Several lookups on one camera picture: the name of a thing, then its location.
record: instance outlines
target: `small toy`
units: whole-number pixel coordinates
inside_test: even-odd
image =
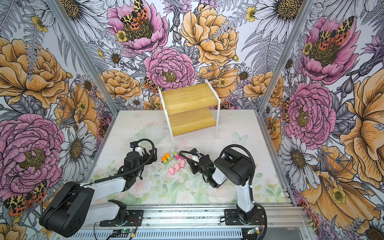
[[[162,157],[161,160],[165,166],[168,165],[169,161],[165,157]]]
[[[168,168],[168,172],[169,172],[169,174],[171,174],[171,175],[175,175],[175,170],[173,169],[173,167],[169,167],[169,168]]]
[[[177,152],[173,152],[173,156],[175,157],[176,161],[177,161],[177,160],[181,160],[181,159],[183,159],[182,157],[180,157],[180,156],[177,154]]]
[[[182,159],[182,160],[180,161],[180,167],[181,167],[181,168],[184,168],[184,167],[185,167],[185,161],[184,161],[184,159]]]
[[[176,172],[180,171],[180,165],[177,164],[177,163],[175,164],[175,171],[176,171]]]
[[[166,153],[165,156],[166,156],[168,162],[170,162],[172,160],[172,158],[170,157],[170,155],[168,153]]]

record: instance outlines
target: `white table surface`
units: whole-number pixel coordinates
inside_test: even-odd
[[[216,116],[216,110],[212,110],[212,113]],[[214,189],[203,181],[200,173],[193,175],[187,163],[180,172],[170,175],[169,165],[164,166],[161,161],[165,153],[172,155],[173,151],[190,151],[193,148],[204,155],[209,154],[210,159],[214,161],[229,144],[243,145],[255,160],[254,200],[285,202],[253,110],[221,110],[217,139],[213,135],[214,132],[215,127],[211,127],[176,136],[175,149],[163,111],[120,111],[91,173],[91,181],[115,174],[123,165],[126,154],[131,151],[129,143],[132,141],[151,139],[157,148],[158,159],[157,162],[145,166],[143,180],[138,177],[129,190],[97,202],[116,199],[129,205],[236,203],[235,185],[229,180],[220,188]],[[147,150],[151,148],[147,143],[140,145]],[[179,161],[173,159],[170,165],[174,166],[177,162]]]

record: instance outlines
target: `shelf board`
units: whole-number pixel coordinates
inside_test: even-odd
[[[216,120],[209,108],[198,108],[168,115],[168,117],[173,136],[216,125]]]
[[[168,115],[217,106],[218,101],[207,83],[162,91]]]

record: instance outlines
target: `floral wallpaper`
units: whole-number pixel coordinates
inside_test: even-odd
[[[84,181],[112,120],[94,81],[42,3],[0,1],[3,239],[47,240],[52,235],[38,224],[41,213],[64,183]]]
[[[45,0],[31,3],[42,24],[62,35]],[[221,108],[253,109],[268,86],[302,0],[61,3],[119,109],[162,109],[159,89],[206,79],[221,98]],[[259,73],[265,76],[256,79]],[[274,91],[275,106],[282,98],[282,83]]]
[[[316,1],[262,112],[317,239],[384,239],[383,9]]]

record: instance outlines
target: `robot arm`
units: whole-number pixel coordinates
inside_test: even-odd
[[[233,150],[232,147],[243,149],[248,156]],[[249,183],[255,174],[255,163],[243,146],[234,144],[225,147],[214,162],[209,159],[209,155],[198,153],[196,149],[190,152],[180,151],[179,155],[187,160],[193,174],[198,171],[202,173],[212,187],[219,188],[227,179],[236,185],[238,217],[244,225],[254,220],[256,211],[260,210],[258,207],[264,211],[263,207],[253,200]]]
[[[138,147],[141,141],[149,141],[152,149]],[[128,190],[147,164],[157,160],[157,149],[148,139],[132,142],[133,151],[124,159],[124,165],[114,176],[93,183],[67,182],[42,213],[39,223],[65,237],[74,235],[83,225],[104,220],[115,220],[123,224],[127,220],[127,205],[116,200],[102,204],[92,202],[108,195]]]

